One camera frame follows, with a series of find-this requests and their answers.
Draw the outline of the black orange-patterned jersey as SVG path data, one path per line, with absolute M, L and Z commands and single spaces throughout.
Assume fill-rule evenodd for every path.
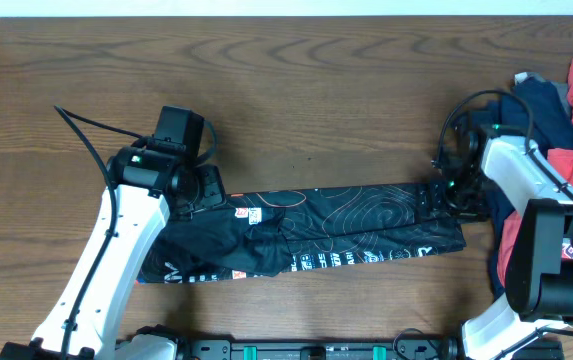
M 172 214 L 139 283 L 275 276 L 440 255 L 466 243 L 431 184 L 232 194 L 215 209 Z

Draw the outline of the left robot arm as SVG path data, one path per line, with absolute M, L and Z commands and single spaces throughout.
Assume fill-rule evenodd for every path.
M 120 342 L 118 330 L 142 263 L 173 209 L 191 215 L 222 204 L 212 164 L 179 153 L 124 147 L 104 167 L 110 180 L 84 251 L 28 344 L 8 342 L 0 358 L 180 359 L 179 336 L 161 325 Z

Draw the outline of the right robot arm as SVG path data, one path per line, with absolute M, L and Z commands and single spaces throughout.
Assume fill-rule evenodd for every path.
M 438 359 L 558 359 L 549 334 L 573 337 L 573 186 L 541 154 L 531 131 L 479 125 L 438 147 L 433 161 L 447 180 L 450 209 L 472 207 L 487 184 L 521 216 L 505 273 L 505 292 L 456 337 L 432 346 Z

